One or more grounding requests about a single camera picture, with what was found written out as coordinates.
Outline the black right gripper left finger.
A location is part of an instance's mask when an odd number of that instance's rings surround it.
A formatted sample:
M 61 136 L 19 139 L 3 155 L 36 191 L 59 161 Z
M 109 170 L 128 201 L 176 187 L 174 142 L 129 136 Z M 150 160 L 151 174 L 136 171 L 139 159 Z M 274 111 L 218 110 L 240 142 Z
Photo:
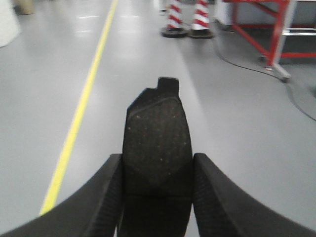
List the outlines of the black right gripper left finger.
M 73 195 L 5 237 L 112 237 L 122 208 L 122 159 L 112 154 Z

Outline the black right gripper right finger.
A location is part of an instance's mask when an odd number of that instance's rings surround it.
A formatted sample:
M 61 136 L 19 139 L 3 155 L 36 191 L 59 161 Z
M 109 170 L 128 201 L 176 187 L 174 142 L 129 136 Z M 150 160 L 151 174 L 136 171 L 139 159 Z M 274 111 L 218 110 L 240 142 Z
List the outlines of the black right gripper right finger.
M 203 153 L 194 155 L 193 205 L 201 237 L 314 237 L 250 196 Z

